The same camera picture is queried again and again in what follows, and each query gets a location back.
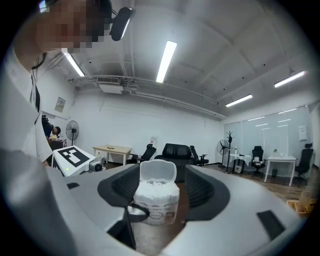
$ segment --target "paper sign on wall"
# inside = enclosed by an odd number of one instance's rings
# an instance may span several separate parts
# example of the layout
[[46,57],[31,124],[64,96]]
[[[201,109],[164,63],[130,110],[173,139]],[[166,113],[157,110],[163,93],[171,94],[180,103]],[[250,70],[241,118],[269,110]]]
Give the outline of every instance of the paper sign on wall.
[[299,126],[299,141],[307,140],[307,128],[305,125]]
[[56,101],[54,110],[62,113],[64,111],[65,103],[66,101],[63,98],[59,97],[58,100]]

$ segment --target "black rubber pad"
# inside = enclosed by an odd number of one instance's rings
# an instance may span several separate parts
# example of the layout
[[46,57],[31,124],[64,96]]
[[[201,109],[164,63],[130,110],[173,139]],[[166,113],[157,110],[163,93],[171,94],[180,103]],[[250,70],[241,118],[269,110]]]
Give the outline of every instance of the black rubber pad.
[[271,210],[258,212],[256,215],[269,235],[270,240],[275,239],[285,231],[285,227]]

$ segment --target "white wall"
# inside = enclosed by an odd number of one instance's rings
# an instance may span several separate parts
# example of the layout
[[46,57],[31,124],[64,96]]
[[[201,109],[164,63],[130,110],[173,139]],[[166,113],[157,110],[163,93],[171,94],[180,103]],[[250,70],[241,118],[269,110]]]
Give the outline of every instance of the white wall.
[[309,107],[313,134],[314,164],[320,167],[320,103]]
[[[223,138],[223,125],[198,112],[97,89],[80,91],[70,115],[79,124],[75,145],[90,154],[93,146],[110,144],[131,147],[131,153],[142,155],[151,136],[156,136],[157,155],[166,143],[174,143],[194,145],[198,155],[208,155],[210,163],[221,161],[216,146]],[[122,163],[122,158],[112,155],[109,161]]]
[[[75,88],[64,79],[58,69],[40,70],[37,87],[41,98],[42,114],[49,118],[52,125],[59,126],[62,135],[65,136],[70,109],[75,100]],[[55,110],[58,97],[65,100],[62,113]]]

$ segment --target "container lid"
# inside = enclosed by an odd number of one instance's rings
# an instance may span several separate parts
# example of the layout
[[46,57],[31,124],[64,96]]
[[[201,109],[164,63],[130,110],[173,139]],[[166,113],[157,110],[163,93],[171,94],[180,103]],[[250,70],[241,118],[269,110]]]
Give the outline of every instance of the container lid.
[[173,162],[162,159],[144,161],[140,164],[141,182],[175,182],[177,167]]

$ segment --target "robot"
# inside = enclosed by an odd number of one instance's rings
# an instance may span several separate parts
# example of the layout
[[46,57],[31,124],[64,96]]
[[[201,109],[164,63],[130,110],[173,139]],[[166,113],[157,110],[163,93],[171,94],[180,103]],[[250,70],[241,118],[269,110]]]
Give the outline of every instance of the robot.
[[52,154],[52,166],[59,169],[65,177],[83,172],[100,172],[101,158],[96,158],[77,146],[56,149]]

